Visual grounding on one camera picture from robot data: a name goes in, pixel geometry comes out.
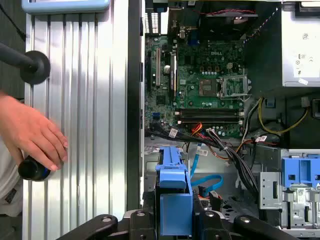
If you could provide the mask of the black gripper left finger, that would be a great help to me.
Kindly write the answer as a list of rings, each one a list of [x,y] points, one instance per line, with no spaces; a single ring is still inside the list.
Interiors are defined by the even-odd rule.
[[[153,215],[147,211],[129,210],[122,220],[101,214],[59,237],[60,240],[155,240]]]

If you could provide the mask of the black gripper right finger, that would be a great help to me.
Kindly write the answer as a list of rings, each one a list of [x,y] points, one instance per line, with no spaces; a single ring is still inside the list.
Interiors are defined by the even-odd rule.
[[[250,215],[238,215],[229,222],[218,211],[193,214],[195,240],[295,240],[296,237]]]

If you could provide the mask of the person's left hand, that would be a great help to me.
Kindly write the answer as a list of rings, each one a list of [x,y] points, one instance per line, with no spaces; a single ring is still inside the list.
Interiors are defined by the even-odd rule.
[[[0,135],[19,165],[27,154],[51,171],[68,158],[68,140],[41,112],[0,93]]]

